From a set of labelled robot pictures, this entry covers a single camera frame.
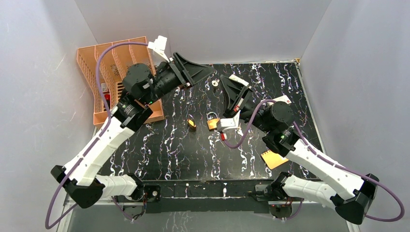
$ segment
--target gray floor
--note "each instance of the gray floor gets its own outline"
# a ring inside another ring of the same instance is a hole
[[[77,208],[70,232],[348,232],[346,221],[335,211],[307,203],[300,214],[282,223],[268,214],[253,212],[172,212],[146,214],[133,224],[114,205]]]

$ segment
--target white label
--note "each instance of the white label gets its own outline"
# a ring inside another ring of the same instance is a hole
[[[101,89],[103,92],[107,92],[108,88],[107,88],[107,84],[106,83],[101,83]]]
[[[274,99],[275,101],[277,101],[277,102],[286,102],[288,105],[290,105],[292,102],[291,102],[291,100],[288,98],[288,96],[286,96],[286,95],[283,95],[283,96],[280,96],[280,97],[278,97],[278,98],[275,98]]]
[[[239,77],[237,77],[237,76],[235,76],[235,75],[233,75],[233,74],[229,77],[229,79],[231,79],[231,80],[233,80],[233,81],[236,81],[236,82],[238,82],[238,83],[241,83],[241,84],[243,84],[244,86],[248,86],[248,85],[249,85],[249,83],[248,83],[247,81],[245,81],[244,79],[239,78]]]

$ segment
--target yellow notepad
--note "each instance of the yellow notepad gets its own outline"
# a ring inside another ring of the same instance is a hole
[[[284,158],[279,154],[273,153],[271,150],[263,152],[262,159],[265,161],[266,165],[271,170],[288,161],[287,158]]]

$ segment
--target black marble table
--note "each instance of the black marble table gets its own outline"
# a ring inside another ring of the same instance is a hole
[[[264,133],[252,127],[238,149],[228,148],[217,132],[210,132],[206,114],[221,115],[222,92],[213,91],[217,76],[235,74],[251,83],[253,101],[273,99],[286,94],[297,115],[297,124],[307,139],[321,149],[319,138],[299,80],[295,63],[216,64],[216,71],[188,90],[176,89],[162,98],[165,120],[145,124],[128,139],[101,169],[103,175],[135,173],[143,180],[275,179],[280,172],[301,178],[314,178],[308,170],[288,161],[269,170],[261,158],[267,150]],[[194,117],[195,133],[189,132],[186,119]],[[233,144],[239,141],[246,124],[228,134]]]

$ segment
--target white connector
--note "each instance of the white connector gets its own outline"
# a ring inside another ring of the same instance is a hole
[[[158,55],[160,55],[162,58],[164,58],[169,63],[169,59],[164,52],[166,41],[167,41],[166,37],[159,35],[158,38],[156,38],[154,42],[148,42],[148,48],[154,51],[155,53],[157,53]]]

